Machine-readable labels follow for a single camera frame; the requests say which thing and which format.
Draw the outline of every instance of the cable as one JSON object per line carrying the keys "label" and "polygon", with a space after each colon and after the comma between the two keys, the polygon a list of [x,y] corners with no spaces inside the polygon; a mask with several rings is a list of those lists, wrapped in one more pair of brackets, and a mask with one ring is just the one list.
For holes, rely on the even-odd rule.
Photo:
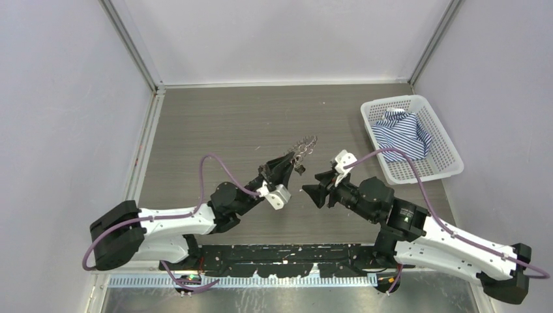
{"label": "cable", "polygon": [[394,279],[394,282],[392,283],[392,286],[390,286],[390,288],[388,288],[388,290],[386,291],[386,294],[388,296],[390,296],[390,293],[392,292],[392,290],[394,290],[394,287],[396,286],[397,282],[399,281],[399,278],[401,278],[401,273],[402,272],[403,272],[403,264],[400,264],[399,268],[398,268],[398,274],[396,276],[396,279]]}
{"label": "cable", "polygon": [[[411,170],[413,170],[413,174],[415,174],[415,178],[417,179],[417,183],[419,185],[419,188],[421,189],[421,192],[423,194],[423,198],[425,199],[425,203],[426,203],[426,206],[428,206],[428,210],[430,211],[430,214],[432,214],[432,218],[436,221],[436,223],[438,223],[438,225],[445,231],[447,232],[449,235],[451,235],[452,237],[454,238],[457,238],[459,240],[461,240],[462,242],[466,243],[466,244],[469,244],[471,246],[474,246],[478,249],[481,249],[481,250],[484,250],[486,252],[489,252],[495,256],[499,256],[501,258],[504,258],[505,256],[501,253],[501,252],[498,252],[498,251],[495,251],[494,249],[491,249],[491,248],[488,248],[487,246],[484,246],[484,245],[480,245],[479,243],[475,243],[474,241],[472,240],[469,240],[461,235],[457,235],[453,230],[450,230],[442,221],[441,219],[439,218],[438,214],[436,213],[436,210],[434,210],[434,207],[432,206],[432,204],[430,203],[430,200],[428,198],[428,194],[426,193],[426,189],[425,187],[423,186],[423,182],[421,180],[421,177],[419,176],[419,172],[417,171],[417,168],[415,167],[415,164],[413,163],[413,161],[405,154],[403,153],[402,151],[396,149],[396,148],[383,148],[383,149],[378,149],[378,150],[375,150],[367,155],[365,155],[363,158],[355,161],[354,163],[350,164],[350,165],[347,165],[347,166],[344,166],[344,169],[347,170],[348,168],[352,168],[362,162],[364,162],[365,160],[369,159],[369,158],[372,158],[373,156],[377,155],[378,153],[382,153],[382,152],[396,152],[396,153],[399,153],[400,155],[403,156],[403,158],[407,161],[407,163],[409,164],[409,166],[411,167]],[[507,256],[506,257],[507,260],[511,261],[511,262],[514,262],[518,265],[521,265],[523,267],[527,267],[533,271],[536,271],[538,273],[541,274],[541,276],[537,276],[537,275],[527,275],[527,277],[529,278],[538,278],[538,279],[548,279],[550,278],[551,276],[549,275],[548,272],[546,272],[545,270],[537,267],[537,266],[534,266],[534,265],[530,265],[524,261],[521,261],[521,260],[518,260],[518,259],[515,259],[513,257],[510,257],[510,256]],[[398,272],[398,278],[401,276],[401,271],[403,270],[403,266],[400,268],[399,272]]]}
{"label": "cable", "polygon": [[175,284],[177,284],[179,287],[182,287],[182,288],[184,288],[188,291],[193,291],[194,294],[207,291],[209,288],[211,288],[211,286],[213,286],[213,285],[215,285],[216,283],[219,282],[219,279],[218,279],[218,280],[216,280],[214,282],[210,282],[209,284],[204,285],[204,286],[190,287],[190,286],[187,286],[187,285],[183,284],[178,278],[175,277],[175,275],[173,275],[173,272],[171,272],[171,270],[169,269],[169,266],[167,266],[167,263],[165,261],[160,261],[160,263],[163,266],[163,268],[165,269],[165,271],[167,271],[167,273],[169,274],[169,276],[171,277],[171,279],[173,280],[173,282]]}
{"label": "cable", "polygon": [[[106,238],[109,234],[113,233],[115,230],[118,230],[119,228],[122,228],[122,227],[125,227],[125,226],[128,226],[130,224],[134,224],[134,223],[140,223],[140,222],[143,222],[143,221],[146,221],[146,220],[151,220],[151,221],[154,221],[154,219],[156,220],[173,220],[173,219],[178,219],[178,218],[188,218],[188,217],[191,217],[193,216],[194,214],[196,214],[198,212],[198,210],[200,209],[200,206],[202,205],[202,202],[203,202],[203,162],[205,161],[206,158],[208,157],[212,157],[214,158],[215,160],[217,160],[217,162],[219,162],[219,164],[221,164],[221,166],[223,167],[223,170],[227,173],[228,177],[230,178],[230,180],[234,183],[234,185],[236,185],[236,187],[240,190],[242,190],[245,194],[248,194],[250,196],[259,196],[259,192],[255,192],[255,191],[250,191],[250,190],[247,190],[246,188],[242,187],[242,185],[240,185],[240,183],[238,183],[238,181],[236,180],[236,178],[234,178],[234,176],[230,173],[230,171],[228,170],[228,168],[226,167],[226,165],[223,163],[223,161],[221,160],[221,158],[219,158],[218,156],[214,155],[213,153],[207,153],[205,156],[202,157],[202,159],[200,160],[200,168],[199,168],[199,175],[200,175],[200,200],[198,202],[198,205],[194,208],[194,210],[190,213],[186,213],[186,214],[180,214],[180,215],[167,215],[167,216],[158,216],[158,217],[154,217],[153,215],[151,216],[145,216],[145,217],[138,217],[138,218],[132,218],[130,220],[126,220],[124,222],[121,222],[121,223],[118,223],[116,225],[113,225],[112,227],[108,228],[106,231],[104,231],[102,234],[100,234],[98,236],[98,238],[96,238],[92,244],[90,245],[90,247],[86,250],[85,252],[85,255],[83,257],[83,261],[82,261],[82,267],[85,271],[93,271],[96,269],[96,267],[90,267],[87,265],[87,261],[88,261],[88,258],[90,257],[90,255],[92,254],[92,251],[94,251],[94,248],[99,244],[99,242],[101,240],[103,240],[104,238]],[[205,286],[201,286],[201,287],[195,287],[195,288],[192,288],[190,286],[187,286],[187,285],[184,285],[182,283],[180,283],[180,281],[178,279],[175,278],[175,276],[173,275],[173,273],[171,273],[171,271],[169,270],[169,267],[167,266],[167,263],[165,261],[160,261],[161,264],[163,265],[163,267],[165,268],[165,270],[167,271],[167,273],[169,274],[169,276],[171,276],[172,280],[180,287],[186,289],[186,290],[189,290],[189,291],[193,291],[194,293],[200,293],[200,292],[204,292],[205,290],[209,289],[211,286],[215,285],[219,280],[216,280],[214,282],[211,282]]]}
{"label": "cable", "polygon": [[385,269],[381,269],[379,271],[374,271],[374,272],[371,272],[371,271],[364,271],[365,273],[367,274],[376,274],[376,273],[382,273],[384,271],[388,270],[388,268],[386,267]]}

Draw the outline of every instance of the white wall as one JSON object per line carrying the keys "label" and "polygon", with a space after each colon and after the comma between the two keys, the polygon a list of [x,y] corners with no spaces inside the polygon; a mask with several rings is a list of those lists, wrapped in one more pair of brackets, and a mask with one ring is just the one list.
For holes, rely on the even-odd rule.
{"label": "white wall", "polygon": [[0,307],[78,312],[151,96],[98,1],[0,5]]}
{"label": "white wall", "polygon": [[[415,90],[427,97],[465,164],[444,181],[457,222],[533,248],[553,272],[553,2],[467,0]],[[520,306],[551,312],[551,280]]]}
{"label": "white wall", "polygon": [[449,0],[118,0],[165,84],[406,80]]}

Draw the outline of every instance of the white basket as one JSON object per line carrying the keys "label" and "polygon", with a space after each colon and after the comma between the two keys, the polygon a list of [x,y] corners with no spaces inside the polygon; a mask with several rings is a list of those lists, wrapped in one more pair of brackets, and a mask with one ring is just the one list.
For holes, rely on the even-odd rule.
{"label": "white basket", "polygon": [[[463,171],[463,161],[461,161],[461,157],[451,139],[443,129],[428,100],[419,95],[379,99],[365,102],[361,106],[365,128],[375,149],[378,149],[378,143],[371,126],[376,121],[382,120],[387,108],[400,108],[416,113],[425,130],[432,135],[430,152],[426,158],[414,161],[422,181],[442,179]],[[414,184],[417,182],[406,161],[387,162],[382,154],[378,154],[377,158],[384,171],[386,181],[390,185]]]}

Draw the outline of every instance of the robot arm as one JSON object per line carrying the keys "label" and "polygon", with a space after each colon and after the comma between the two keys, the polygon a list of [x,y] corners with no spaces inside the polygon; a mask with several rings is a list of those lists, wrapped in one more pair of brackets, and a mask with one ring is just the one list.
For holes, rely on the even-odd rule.
{"label": "robot arm", "polygon": [[[331,171],[315,175],[318,185],[302,188],[319,208],[328,197],[328,207],[340,203],[369,222],[380,224],[373,256],[382,267],[398,264],[428,267],[481,284],[487,295],[500,301],[522,302],[529,285],[524,275],[526,268],[508,261],[507,257],[529,263],[529,246],[493,243],[442,221],[453,230],[454,235],[449,235],[427,209],[394,197],[394,190],[376,177],[364,180],[359,186],[351,184],[351,169],[344,167],[355,161],[351,153],[343,150],[333,160]],[[456,239],[457,235],[493,248],[503,257]]]}
{"label": "robot arm", "polygon": [[[311,152],[315,143],[316,137],[306,137],[286,155],[260,166],[258,176],[245,186],[246,191],[256,196],[247,194],[233,183],[224,182],[195,214],[195,207],[152,210],[138,209],[134,200],[120,203],[90,226],[93,241],[103,236],[94,247],[95,269],[107,271],[129,261],[179,263],[185,261],[190,250],[197,246],[194,235],[230,230],[240,223],[237,215],[246,214],[264,199],[275,209],[283,208],[290,200],[287,187],[292,170],[300,175],[305,171],[301,160],[305,153]],[[114,225],[125,222],[130,224],[107,232]]]}

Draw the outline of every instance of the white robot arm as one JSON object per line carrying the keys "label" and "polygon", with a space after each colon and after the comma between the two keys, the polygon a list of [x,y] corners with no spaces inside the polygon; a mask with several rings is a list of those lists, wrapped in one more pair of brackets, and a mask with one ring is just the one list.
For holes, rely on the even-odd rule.
{"label": "white robot arm", "polygon": [[[315,175],[318,185],[302,188],[319,208],[328,197],[328,207],[341,203],[369,222],[380,224],[373,251],[376,262],[382,267],[400,264],[428,267],[481,284],[487,295],[500,301],[522,302],[528,293],[529,277],[524,274],[525,267],[509,258],[529,263],[529,246],[493,243],[440,219],[439,223],[427,209],[394,197],[394,190],[376,177],[355,186],[350,183],[350,171],[356,161],[353,154],[343,150],[333,159],[331,171]],[[502,256],[470,245],[461,237]]]}

